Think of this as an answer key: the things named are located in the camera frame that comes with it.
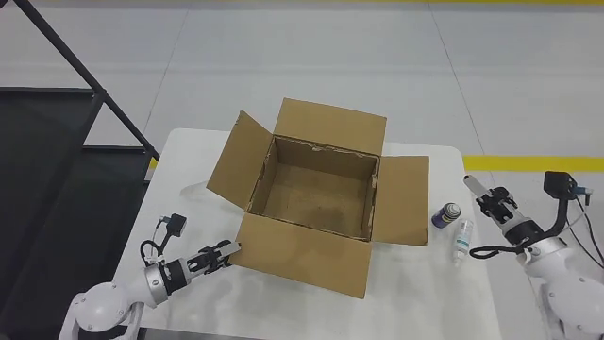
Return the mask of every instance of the white table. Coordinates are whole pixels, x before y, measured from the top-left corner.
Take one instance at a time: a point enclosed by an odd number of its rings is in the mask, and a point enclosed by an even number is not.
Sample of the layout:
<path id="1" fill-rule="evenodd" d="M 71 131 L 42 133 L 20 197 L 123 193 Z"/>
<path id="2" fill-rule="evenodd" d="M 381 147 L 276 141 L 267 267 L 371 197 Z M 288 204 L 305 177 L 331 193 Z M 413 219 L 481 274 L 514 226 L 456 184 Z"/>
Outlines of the white table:
<path id="1" fill-rule="evenodd" d="M 161 215 L 188 218 L 182 237 L 166 247 L 168 261 L 235 239 L 243 211 L 205 189 L 227 136 L 223 131 L 172 131 L 115 281 L 130 281 L 143 267 L 139 245 L 152 236 Z M 429 155 L 430 211 L 456 202 L 461 217 L 475 220 L 457 149 L 386 143 L 384 155 Z M 194 280 L 155 310 L 145 308 L 142 325 L 271 340 L 500 340 L 486 263 L 468 257 L 456 269 L 450 262 L 454 228 L 430 226 L 427 246 L 374 244 L 365 299 L 231 266 Z M 476 227 L 473 243 L 480 244 Z"/>

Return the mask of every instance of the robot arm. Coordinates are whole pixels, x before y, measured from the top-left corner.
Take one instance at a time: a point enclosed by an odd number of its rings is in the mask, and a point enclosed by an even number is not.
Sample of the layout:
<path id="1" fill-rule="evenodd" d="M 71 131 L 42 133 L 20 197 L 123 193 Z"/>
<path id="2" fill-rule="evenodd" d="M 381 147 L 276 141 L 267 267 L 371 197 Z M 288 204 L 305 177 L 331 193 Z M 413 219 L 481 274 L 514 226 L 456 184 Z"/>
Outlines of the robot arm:
<path id="1" fill-rule="evenodd" d="M 470 255 L 488 259 L 499 251 L 514 252 L 529 276 L 543 279 L 545 284 L 541 286 L 540 296 L 554 338 L 565 338 L 570 328 L 591 334 L 604 333 L 604 285 L 568 269 L 566 260 L 574 250 L 558 237 L 567 222 L 568 201 L 578 194 L 591 192 L 578 187 L 566 173 L 547 172 L 544 189 L 560 202 L 556 222 L 551 229 L 543 231 L 518 211 L 505 188 L 486 189 L 472 176 L 466 176 L 464 182 L 476 195 L 480 211 L 494 220 L 513 246 L 474 248 Z M 483 251 L 491 253 L 481 255 Z"/>
<path id="2" fill-rule="evenodd" d="M 239 243 L 223 241 L 186 259 L 152 263 L 142 268 L 128 285 L 104 282 L 78 294 L 69 306 L 59 340 L 76 340 L 80 328 L 88 332 L 107 331 L 128 317 L 126 333 L 119 339 L 136 339 L 144 306 L 154 309 L 192 279 L 230 266 L 229 255 L 240 249 Z"/>

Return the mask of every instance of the gray floor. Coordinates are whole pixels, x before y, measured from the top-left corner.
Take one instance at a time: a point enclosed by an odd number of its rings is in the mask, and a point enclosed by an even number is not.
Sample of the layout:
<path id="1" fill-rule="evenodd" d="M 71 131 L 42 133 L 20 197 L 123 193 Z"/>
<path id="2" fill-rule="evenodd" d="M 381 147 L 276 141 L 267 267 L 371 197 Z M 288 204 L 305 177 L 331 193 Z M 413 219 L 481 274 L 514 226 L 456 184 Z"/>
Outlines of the gray floor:
<path id="1" fill-rule="evenodd" d="M 453 145 L 463 154 L 599 157 L 604 149 L 600 7 L 35 5 L 159 150 L 173 128 L 229 130 L 239 110 L 272 128 L 284 96 L 382 114 L 388 141 Z M 0 37 L 3 85 L 84 86 L 17 8 L 0 10 Z M 108 110 L 87 142 L 136 144 Z M 544 227 L 553 223 L 555 202 L 542 190 L 542 174 L 478 177 L 508 187 Z M 604 178 L 576 178 L 596 190 L 590 213 L 604 239 Z M 481 217 L 478 226 L 485 242 L 503 244 L 494 224 Z M 581 259 L 581 268 L 604 279 Z M 531 283 L 515 260 L 487 263 L 504 339 L 546 339 Z"/>

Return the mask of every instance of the open cardboard box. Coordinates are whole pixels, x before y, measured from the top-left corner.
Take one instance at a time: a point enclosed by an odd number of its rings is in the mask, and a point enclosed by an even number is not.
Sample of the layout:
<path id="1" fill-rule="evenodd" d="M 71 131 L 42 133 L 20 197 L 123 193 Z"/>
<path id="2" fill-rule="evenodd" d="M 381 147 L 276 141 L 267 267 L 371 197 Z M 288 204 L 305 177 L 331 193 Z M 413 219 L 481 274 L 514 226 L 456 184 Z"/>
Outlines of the open cardboard box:
<path id="1" fill-rule="evenodd" d="M 364 298 L 371 242 L 428 242 L 428 157 L 381 157 L 386 118 L 284 99 L 244 111 L 208 189 L 245 210 L 233 264 Z"/>

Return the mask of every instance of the white bottle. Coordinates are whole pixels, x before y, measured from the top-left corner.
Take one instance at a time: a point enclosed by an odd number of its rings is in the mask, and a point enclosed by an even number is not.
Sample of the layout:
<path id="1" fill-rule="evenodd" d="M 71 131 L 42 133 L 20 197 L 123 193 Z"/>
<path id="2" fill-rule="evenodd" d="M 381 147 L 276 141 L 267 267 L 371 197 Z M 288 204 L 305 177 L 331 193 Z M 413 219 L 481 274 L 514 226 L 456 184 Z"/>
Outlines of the white bottle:
<path id="1" fill-rule="evenodd" d="M 469 219 L 462 219 L 460 226 L 455 234 L 453 241 L 453 264 L 458 266 L 465 255 L 470 251 L 470 241 L 472 240 L 472 230 L 474 222 Z"/>

